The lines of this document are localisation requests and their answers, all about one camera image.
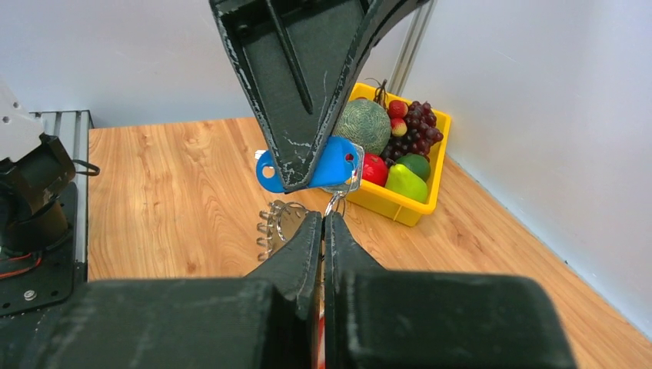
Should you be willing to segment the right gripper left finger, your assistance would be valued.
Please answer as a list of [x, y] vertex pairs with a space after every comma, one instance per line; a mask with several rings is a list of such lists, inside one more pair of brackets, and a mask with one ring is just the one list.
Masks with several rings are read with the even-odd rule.
[[322, 216], [242, 278], [82, 283], [1, 320], [3, 368], [315, 368]]

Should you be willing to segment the red apple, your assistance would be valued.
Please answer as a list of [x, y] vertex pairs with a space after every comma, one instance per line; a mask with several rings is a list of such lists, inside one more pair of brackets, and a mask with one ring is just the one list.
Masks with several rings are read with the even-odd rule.
[[378, 155], [366, 153], [364, 155], [362, 179], [384, 187], [388, 179], [388, 167], [384, 159]]

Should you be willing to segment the purple grape bunch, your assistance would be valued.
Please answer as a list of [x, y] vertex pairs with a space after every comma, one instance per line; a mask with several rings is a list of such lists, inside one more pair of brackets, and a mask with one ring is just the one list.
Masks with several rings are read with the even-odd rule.
[[444, 138], [444, 134], [437, 127], [437, 116], [430, 102], [405, 103], [409, 108], [405, 117], [407, 133], [402, 137], [391, 135], [385, 149], [381, 152], [381, 157], [388, 167], [409, 153], [422, 155], [429, 160], [431, 148]]

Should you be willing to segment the yellow-green pear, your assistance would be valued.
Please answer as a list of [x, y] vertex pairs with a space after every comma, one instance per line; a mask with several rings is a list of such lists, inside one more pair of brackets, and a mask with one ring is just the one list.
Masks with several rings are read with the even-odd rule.
[[389, 191], [411, 200], [426, 203], [428, 187], [425, 181], [402, 164], [395, 164], [388, 170], [388, 179], [384, 186]]

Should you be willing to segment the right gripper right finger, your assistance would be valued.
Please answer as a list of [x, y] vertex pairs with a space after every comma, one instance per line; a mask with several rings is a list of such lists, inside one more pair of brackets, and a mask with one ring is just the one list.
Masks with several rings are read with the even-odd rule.
[[518, 275], [382, 267], [324, 219], [328, 368], [575, 368], [545, 290]]

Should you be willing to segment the red key tag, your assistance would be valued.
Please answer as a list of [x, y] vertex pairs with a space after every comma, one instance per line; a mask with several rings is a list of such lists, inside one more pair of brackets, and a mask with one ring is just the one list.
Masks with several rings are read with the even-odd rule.
[[317, 369], [325, 369], [325, 338], [324, 338], [324, 312], [321, 311], [318, 321], [318, 356], [317, 356]]

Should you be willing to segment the red strawberries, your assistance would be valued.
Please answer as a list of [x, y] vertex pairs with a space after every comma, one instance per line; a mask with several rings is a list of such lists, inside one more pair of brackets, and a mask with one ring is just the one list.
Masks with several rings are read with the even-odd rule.
[[388, 103], [387, 113], [391, 123], [391, 134], [394, 137], [402, 137], [407, 133], [405, 117], [408, 111], [408, 105], [404, 101], [392, 100]]

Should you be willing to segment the green melon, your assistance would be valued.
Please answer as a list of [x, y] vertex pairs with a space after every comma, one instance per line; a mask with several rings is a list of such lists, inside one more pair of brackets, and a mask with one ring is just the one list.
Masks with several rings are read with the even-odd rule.
[[378, 103], [356, 99], [345, 105], [332, 134], [361, 146], [367, 153], [379, 155], [391, 137], [391, 123]]

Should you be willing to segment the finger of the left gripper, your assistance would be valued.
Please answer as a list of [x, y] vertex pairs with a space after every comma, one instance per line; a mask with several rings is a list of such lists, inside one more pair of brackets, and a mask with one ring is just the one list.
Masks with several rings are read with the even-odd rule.
[[284, 191], [306, 188], [370, 1], [211, 1], [227, 56]]
[[361, 15], [343, 25], [354, 27], [354, 34], [345, 38], [343, 28], [333, 36], [342, 44], [342, 52], [324, 62], [333, 71], [323, 71], [319, 91], [319, 112], [313, 123], [300, 123], [292, 131], [298, 133], [291, 139], [294, 148], [309, 146], [303, 154], [293, 154], [290, 162], [290, 191], [300, 191], [311, 181], [317, 163], [331, 136], [334, 126], [344, 110], [348, 94], [359, 76], [371, 49], [403, 18], [425, 5], [426, 1], [357, 1]]

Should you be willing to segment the blue key tag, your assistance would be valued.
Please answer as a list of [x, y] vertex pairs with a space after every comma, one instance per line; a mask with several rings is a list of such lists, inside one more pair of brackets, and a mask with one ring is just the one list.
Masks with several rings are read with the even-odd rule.
[[[283, 188], [281, 177], [274, 171], [271, 177], [264, 174], [265, 168], [273, 168], [272, 155], [269, 151], [255, 152], [256, 175], [258, 183], [272, 193], [291, 193]], [[364, 164], [364, 149], [346, 138], [331, 136], [317, 163], [314, 175], [308, 188], [322, 188], [331, 193], [344, 192], [348, 194], [357, 191], [361, 186], [361, 176]]]

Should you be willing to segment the yellow plastic fruit bin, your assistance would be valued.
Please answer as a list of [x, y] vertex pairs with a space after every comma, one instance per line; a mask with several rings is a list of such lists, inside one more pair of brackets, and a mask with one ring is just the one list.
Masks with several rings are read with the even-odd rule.
[[407, 226], [416, 225], [422, 216], [431, 214], [434, 211], [441, 182], [447, 135], [451, 128], [452, 118], [441, 111], [434, 110], [433, 113], [436, 117], [436, 128], [440, 130], [444, 137], [442, 141], [434, 144], [434, 147], [427, 154], [431, 173], [425, 181], [427, 187], [426, 199], [416, 201], [378, 184], [363, 180], [360, 188], [348, 195], [350, 202]]

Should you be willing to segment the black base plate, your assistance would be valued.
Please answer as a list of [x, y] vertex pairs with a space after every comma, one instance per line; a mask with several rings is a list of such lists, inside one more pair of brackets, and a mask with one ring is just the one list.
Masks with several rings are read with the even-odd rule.
[[58, 304], [75, 287], [78, 189], [69, 184], [48, 209], [17, 223], [1, 252], [1, 316]]

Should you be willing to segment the dark green lime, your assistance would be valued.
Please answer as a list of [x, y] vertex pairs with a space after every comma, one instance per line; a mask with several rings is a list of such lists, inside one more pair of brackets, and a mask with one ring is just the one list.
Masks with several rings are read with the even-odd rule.
[[430, 163], [422, 155], [409, 153], [396, 160], [396, 163], [405, 166], [423, 181], [427, 181], [430, 177]]

